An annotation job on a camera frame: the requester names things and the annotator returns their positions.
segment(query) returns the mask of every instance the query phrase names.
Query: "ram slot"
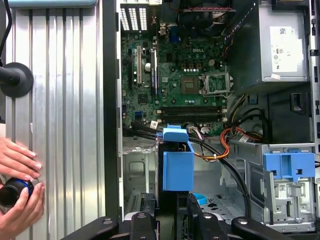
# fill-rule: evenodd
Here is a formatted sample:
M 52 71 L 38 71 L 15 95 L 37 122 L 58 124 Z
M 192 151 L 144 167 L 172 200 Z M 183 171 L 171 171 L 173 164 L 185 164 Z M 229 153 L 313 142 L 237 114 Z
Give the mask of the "ram slot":
M 160 107 L 162 113 L 221 113 L 222 108 L 220 106 L 164 106 Z
M 151 49 L 151 96 L 156 98 L 158 94 L 158 59 L 157 50 Z
M 142 49 L 141 46 L 136 47 L 136 82 L 142 84 Z
M 132 68 L 132 49 L 128 49 L 128 84 L 129 89 L 132 90 L 132 78 L 133 78 L 133 68 Z

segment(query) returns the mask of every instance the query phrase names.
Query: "fan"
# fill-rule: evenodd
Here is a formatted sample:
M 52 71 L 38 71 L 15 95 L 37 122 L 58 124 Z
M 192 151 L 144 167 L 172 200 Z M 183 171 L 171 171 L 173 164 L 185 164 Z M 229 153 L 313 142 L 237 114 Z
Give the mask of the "fan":
M 181 0 L 178 33 L 181 37 L 218 37 L 235 13 L 231 0 Z

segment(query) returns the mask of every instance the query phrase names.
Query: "black mount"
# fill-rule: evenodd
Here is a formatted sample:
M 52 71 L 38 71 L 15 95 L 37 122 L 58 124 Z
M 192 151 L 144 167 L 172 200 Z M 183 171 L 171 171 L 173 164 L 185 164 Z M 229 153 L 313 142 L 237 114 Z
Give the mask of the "black mount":
M 0 67 L 0 88 L 11 98 L 25 96 L 33 87 L 34 76 L 31 70 L 19 62 L 11 62 Z

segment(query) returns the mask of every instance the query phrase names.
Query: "blue plastic bracket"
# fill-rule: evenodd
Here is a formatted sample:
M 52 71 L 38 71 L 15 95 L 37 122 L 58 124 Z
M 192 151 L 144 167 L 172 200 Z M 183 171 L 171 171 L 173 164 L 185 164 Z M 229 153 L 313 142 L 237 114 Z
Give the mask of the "blue plastic bracket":
M 313 178 L 316 175 L 315 154 L 292 149 L 285 153 L 265 153 L 264 169 L 273 173 L 274 179 L 289 179 L 297 182 L 299 178 Z
M 194 188 L 195 152 L 186 129 L 168 126 L 163 129 L 163 141 L 185 143 L 185 151 L 163 153 L 163 191 L 192 191 Z
M 163 141 L 187 143 L 189 136 L 186 129 L 181 129 L 181 126 L 168 125 L 163 129 Z

